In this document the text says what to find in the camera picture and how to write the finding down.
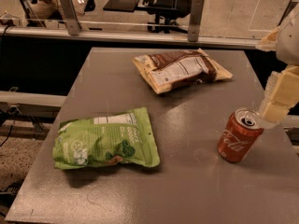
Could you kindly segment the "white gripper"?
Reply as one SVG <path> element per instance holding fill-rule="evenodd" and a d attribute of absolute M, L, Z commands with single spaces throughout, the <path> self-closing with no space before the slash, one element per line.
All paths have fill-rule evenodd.
<path fill-rule="evenodd" d="M 273 71 L 267 80 L 259 108 L 263 120 L 279 123 L 299 103 L 299 5 L 255 46 L 261 51 L 276 51 L 277 58 L 288 65 L 282 72 Z"/>

